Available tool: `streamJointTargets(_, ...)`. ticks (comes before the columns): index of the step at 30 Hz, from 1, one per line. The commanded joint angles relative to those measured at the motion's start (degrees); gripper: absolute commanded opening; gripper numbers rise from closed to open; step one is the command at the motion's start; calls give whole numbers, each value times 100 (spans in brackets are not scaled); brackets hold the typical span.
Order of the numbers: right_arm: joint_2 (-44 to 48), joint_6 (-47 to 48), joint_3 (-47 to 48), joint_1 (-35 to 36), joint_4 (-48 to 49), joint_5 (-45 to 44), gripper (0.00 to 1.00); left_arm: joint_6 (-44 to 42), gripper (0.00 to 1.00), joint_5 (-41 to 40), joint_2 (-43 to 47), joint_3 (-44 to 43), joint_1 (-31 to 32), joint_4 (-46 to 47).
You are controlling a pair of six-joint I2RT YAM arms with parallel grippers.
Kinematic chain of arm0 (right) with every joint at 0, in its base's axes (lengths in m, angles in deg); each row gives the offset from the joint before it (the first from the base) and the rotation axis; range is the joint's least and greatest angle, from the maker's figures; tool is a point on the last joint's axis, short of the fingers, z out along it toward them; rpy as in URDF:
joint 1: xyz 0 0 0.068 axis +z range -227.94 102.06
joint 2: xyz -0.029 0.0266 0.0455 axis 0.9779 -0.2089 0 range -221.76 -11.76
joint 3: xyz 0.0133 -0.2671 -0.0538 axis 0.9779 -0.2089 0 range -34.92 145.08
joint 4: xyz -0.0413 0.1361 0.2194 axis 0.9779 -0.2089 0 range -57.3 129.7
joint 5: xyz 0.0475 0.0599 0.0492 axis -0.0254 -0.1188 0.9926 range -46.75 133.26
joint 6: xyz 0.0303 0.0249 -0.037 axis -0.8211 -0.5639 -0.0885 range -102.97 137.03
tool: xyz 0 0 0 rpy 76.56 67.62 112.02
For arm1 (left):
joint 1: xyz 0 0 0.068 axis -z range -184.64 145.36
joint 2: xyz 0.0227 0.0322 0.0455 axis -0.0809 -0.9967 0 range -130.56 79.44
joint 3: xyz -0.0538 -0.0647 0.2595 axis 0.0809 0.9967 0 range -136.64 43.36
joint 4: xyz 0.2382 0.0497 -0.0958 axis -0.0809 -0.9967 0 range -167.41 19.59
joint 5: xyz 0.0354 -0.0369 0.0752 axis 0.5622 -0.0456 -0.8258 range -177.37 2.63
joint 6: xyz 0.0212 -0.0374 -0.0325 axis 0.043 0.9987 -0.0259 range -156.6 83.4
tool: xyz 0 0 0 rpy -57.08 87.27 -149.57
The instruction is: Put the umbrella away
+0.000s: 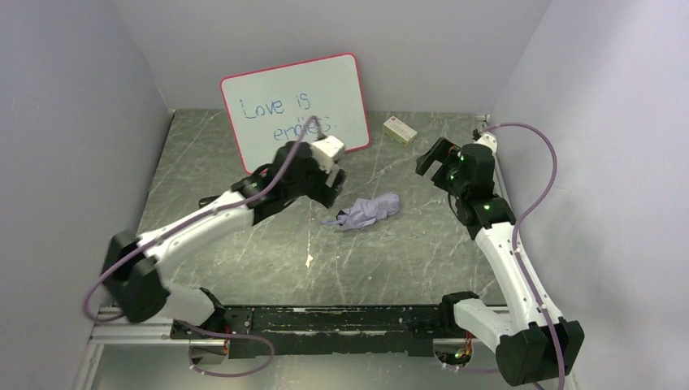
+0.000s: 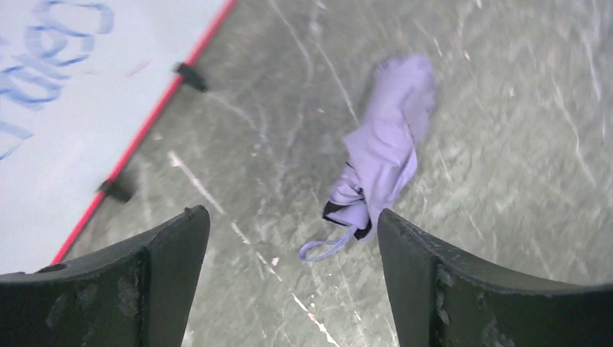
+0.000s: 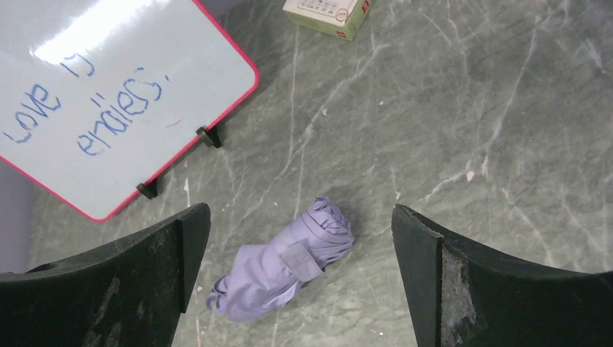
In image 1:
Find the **white and black folding umbrella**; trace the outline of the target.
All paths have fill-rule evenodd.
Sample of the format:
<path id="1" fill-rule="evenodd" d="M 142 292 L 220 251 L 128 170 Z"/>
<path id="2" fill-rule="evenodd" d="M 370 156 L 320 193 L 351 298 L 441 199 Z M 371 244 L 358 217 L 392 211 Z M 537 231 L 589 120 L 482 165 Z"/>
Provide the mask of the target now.
<path id="1" fill-rule="evenodd" d="M 324 220 L 323 226 L 339 227 L 342 231 L 361 230 L 396 215 L 401 210 L 401 199 L 396 193 L 385 193 L 375 198 L 358 198 L 352 206 L 340 210 L 334 219 Z"/>

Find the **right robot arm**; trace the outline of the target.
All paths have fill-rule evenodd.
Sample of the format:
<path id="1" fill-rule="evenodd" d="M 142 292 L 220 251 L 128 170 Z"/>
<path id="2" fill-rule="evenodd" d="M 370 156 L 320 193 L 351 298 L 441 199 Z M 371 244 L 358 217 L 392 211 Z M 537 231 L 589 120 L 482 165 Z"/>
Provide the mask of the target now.
<path id="1" fill-rule="evenodd" d="M 507 384 L 555 379 L 563 386 L 583 344 L 583 328 L 565 319 L 535 274 L 519 221 L 496 192 L 495 151 L 489 136 L 463 146 L 441 137 L 416 160 L 420 176 L 440 163 L 431 181 L 454 203 L 457 220 L 488 260 L 509 308 L 509 316 L 499 315 L 473 292 L 449 294 L 440 304 L 443 326 L 489 348 Z"/>

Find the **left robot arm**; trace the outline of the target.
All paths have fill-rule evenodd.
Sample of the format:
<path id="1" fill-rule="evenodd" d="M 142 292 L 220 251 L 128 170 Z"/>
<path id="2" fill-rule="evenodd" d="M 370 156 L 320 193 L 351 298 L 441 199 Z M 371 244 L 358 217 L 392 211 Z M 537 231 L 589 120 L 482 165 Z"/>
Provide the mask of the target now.
<path id="1" fill-rule="evenodd" d="M 225 313 L 205 288 L 187 288 L 171 278 L 177 265 L 234 231 L 276 215 L 299 197 L 333 205 L 346 174 L 338 162 L 344 143 L 334 136 L 290 141 L 272 162 L 258 167 L 217 197 L 182 219 L 139 236 L 122 231 L 111 238 L 102 270 L 103 286 L 131 323 L 156 315 L 213 332 Z"/>

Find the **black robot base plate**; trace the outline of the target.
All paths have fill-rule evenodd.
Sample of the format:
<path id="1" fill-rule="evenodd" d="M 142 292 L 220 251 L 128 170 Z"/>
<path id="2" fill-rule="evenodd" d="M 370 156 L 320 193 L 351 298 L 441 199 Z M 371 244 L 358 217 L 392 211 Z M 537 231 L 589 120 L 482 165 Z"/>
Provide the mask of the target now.
<path id="1" fill-rule="evenodd" d="M 452 325 L 439 305 L 229 305 L 223 334 L 230 359 L 276 355 L 404 353 L 454 355 L 468 331 Z"/>

